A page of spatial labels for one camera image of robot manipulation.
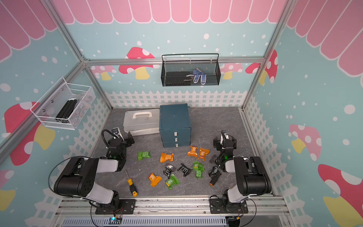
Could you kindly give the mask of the orange cookie pack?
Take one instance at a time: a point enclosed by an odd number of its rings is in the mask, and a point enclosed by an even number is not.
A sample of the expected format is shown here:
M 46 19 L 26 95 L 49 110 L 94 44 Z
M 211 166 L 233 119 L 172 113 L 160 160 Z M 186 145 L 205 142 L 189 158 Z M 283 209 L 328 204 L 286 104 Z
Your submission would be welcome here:
M 162 180 L 162 178 L 160 176 L 156 176 L 154 173 L 151 173 L 148 176 L 148 179 L 150 180 L 150 185 L 152 187 L 155 187 L 158 185 L 158 183 Z
M 202 159 L 203 161 L 205 161 L 206 156 L 210 153 L 209 149 L 206 148 L 200 148 L 199 149 L 199 157 L 198 159 Z
M 199 156 L 198 153 L 197 153 L 198 147 L 196 147 L 196 146 L 190 146 L 190 148 L 191 148 L 191 150 L 188 151 L 187 155 L 197 158 Z
M 160 162 L 164 163 L 166 161 L 170 161 L 172 162 L 174 160 L 174 153 L 172 154 L 166 154 L 166 153 L 161 153 L 161 157 L 160 157 Z

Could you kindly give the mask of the orange cookie pack front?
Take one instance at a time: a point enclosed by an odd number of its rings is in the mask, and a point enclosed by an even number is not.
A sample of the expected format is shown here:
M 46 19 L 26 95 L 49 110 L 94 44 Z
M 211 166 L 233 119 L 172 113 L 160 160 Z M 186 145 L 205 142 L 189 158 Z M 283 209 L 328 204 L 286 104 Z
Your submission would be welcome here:
M 155 187 L 158 185 L 158 183 L 162 180 L 162 178 L 160 176 L 156 176 L 154 173 L 151 173 L 148 176 L 148 179 L 150 180 L 150 185 L 152 187 Z

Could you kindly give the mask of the teal drawer cabinet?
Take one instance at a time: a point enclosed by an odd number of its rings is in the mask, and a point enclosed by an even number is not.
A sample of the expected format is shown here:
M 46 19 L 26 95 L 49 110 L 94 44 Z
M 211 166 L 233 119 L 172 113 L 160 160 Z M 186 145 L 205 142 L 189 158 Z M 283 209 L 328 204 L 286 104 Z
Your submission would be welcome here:
M 159 132 L 163 147 L 190 146 L 192 126 L 188 105 L 161 105 L 159 110 Z

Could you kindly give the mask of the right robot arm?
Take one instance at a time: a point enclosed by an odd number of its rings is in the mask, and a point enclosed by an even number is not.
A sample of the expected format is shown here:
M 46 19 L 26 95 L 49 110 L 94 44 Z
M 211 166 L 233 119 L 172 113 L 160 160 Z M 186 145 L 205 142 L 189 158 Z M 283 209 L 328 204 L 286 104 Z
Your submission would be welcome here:
M 212 160 L 215 166 L 209 173 L 210 185 L 214 186 L 223 172 L 236 176 L 236 185 L 227 189 L 219 199 L 225 212 L 242 211 L 240 205 L 247 199 L 272 192 L 272 183 L 261 158 L 235 156 L 237 140 L 227 130 L 222 130 L 221 136 L 214 138 L 213 146 L 220 154 Z

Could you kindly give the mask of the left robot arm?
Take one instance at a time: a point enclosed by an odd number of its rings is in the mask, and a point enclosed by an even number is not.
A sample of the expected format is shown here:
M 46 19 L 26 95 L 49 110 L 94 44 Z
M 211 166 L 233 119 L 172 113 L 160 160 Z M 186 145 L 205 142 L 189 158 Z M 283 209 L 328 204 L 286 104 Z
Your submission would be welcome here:
M 116 213 L 123 208 L 119 194 L 95 182 L 100 173 L 122 171 L 127 157 L 127 147 L 134 144 L 131 134 L 128 138 L 112 139 L 108 142 L 106 158 L 72 157 L 56 180 L 54 192 L 61 196 L 81 197 L 96 203 L 101 211 Z

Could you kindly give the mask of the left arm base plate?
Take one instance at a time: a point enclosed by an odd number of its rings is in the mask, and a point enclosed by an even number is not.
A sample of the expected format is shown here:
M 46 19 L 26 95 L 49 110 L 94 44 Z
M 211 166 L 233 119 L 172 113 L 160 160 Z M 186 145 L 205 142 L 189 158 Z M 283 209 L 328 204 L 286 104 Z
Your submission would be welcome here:
M 110 204 L 97 204 L 96 215 L 133 214 L 135 199 L 116 199 Z

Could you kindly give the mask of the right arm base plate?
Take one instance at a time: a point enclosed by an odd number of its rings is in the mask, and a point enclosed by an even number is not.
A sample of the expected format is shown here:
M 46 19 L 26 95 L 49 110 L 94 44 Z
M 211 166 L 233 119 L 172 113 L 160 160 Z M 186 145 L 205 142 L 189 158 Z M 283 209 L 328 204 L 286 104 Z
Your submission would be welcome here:
M 213 197 L 209 199 L 210 213 L 212 214 L 247 214 L 248 206 L 246 201 L 231 203 L 227 199 Z

